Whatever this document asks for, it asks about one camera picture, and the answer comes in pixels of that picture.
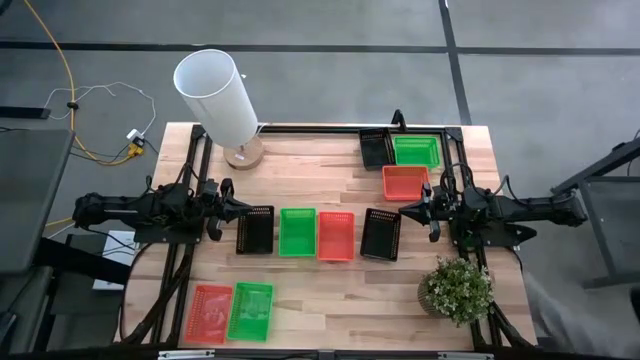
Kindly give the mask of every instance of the concrete floor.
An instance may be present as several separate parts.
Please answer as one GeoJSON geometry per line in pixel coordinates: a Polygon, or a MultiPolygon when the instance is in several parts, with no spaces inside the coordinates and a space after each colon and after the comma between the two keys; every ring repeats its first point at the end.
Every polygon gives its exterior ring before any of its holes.
{"type": "MultiPolygon", "coordinates": [[[[445,46],[437,0],[104,0],[32,1],[59,41],[243,45],[445,46]]],[[[449,0],[458,46],[640,47],[640,2],[620,0],[449,0]]],[[[24,4],[0,17],[0,40],[46,41],[24,4]]],[[[124,81],[156,100],[148,133],[156,145],[168,121],[193,121],[173,88],[186,53],[67,51],[76,85],[124,81]]],[[[260,121],[387,123],[401,108],[410,123],[459,124],[447,54],[232,53],[260,121]]],[[[0,52],[0,104],[42,106],[67,87],[54,51],[0,52]]],[[[564,178],[630,140],[640,121],[640,57],[474,56],[460,66],[473,124],[491,130],[498,166],[520,196],[542,196],[564,178]]],[[[144,127],[149,102],[115,88],[80,102],[77,132],[87,147],[115,153],[144,127]]],[[[67,97],[54,97],[55,116],[67,97]]],[[[68,120],[1,126],[64,128],[68,120]]],[[[69,216],[90,191],[137,194],[155,156],[116,168],[78,158],[67,166],[52,220],[69,216]]],[[[640,165],[634,171],[640,175],[640,165]]],[[[527,291],[540,335],[565,351],[640,356],[640,325],[628,288],[586,292],[604,274],[590,227],[537,225],[524,244],[527,291]]]]}

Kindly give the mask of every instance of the black plastic tray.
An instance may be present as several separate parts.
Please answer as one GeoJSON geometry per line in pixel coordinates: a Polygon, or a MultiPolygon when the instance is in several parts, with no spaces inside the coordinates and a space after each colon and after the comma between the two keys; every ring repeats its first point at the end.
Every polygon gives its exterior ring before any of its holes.
{"type": "Polygon", "coordinates": [[[367,170],[379,170],[396,163],[396,155],[389,129],[363,129],[358,131],[362,162],[367,170]]]}
{"type": "Polygon", "coordinates": [[[362,232],[360,255],[364,257],[397,261],[400,242],[400,219],[398,213],[367,209],[362,232]]]}
{"type": "Polygon", "coordinates": [[[254,206],[238,219],[236,254],[273,253],[273,206],[254,206]]]}

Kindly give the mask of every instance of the red plastic tray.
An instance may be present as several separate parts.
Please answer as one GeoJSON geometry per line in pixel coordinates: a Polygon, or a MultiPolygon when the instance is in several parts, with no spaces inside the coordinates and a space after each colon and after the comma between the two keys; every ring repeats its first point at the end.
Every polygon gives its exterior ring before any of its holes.
{"type": "Polygon", "coordinates": [[[385,199],[420,200],[422,184],[429,181],[429,173],[426,166],[385,166],[382,180],[385,199]]]}
{"type": "Polygon", "coordinates": [[[355,231],[353,213],[321,211],[318,214],[318,260],[353,260],[355,231]]]}
{"type": "Polygon", "coordinates": [[[224,344],[232,299],[231,286],[196,286],[185,341],[224,344]]]}

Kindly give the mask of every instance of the wooden lamp base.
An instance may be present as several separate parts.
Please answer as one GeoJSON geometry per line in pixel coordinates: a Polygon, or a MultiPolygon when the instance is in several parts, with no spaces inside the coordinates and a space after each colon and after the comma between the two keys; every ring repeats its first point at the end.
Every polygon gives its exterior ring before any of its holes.
{"type": "Polygon", "coordinates": [[[239,148],[224,148],[224,159],[229,166],[237,170],[249,170],[256,167],[264,156],[262,141],[254,136],[248,143],[239,148]]]}

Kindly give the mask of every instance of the green plastic tray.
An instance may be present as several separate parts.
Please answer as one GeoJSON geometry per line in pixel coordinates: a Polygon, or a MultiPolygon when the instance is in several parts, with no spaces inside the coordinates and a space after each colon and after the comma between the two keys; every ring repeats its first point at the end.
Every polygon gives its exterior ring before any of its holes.
{"type": "Polygon", "coordinates": [[[280,210],[280,256],[316,256],[316,209],[280,210]]]}
{"type": "Polygon", "coordinates": [[[227,339],[266,342],[273,305],[273,285],[236,284],[227,339]]]}
{"type": "Polygon", "coordinates": [[[440,166],[438,139],[435,136],[396,136],[393,139],[397,165],[440,166]]]}

